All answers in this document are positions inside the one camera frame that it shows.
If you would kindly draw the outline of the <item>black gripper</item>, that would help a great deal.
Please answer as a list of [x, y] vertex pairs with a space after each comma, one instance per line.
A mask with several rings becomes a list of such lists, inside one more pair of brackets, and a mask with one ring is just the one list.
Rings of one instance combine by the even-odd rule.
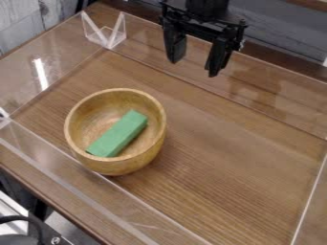
[[248, 23], [228, 10], [229, 0], [161, 0], [165, 55], [176, 63], [187, 53], [187, 35], [212, 42], [204, 69], [215, 77], [225, 67], [231, 52], [244, 46]]

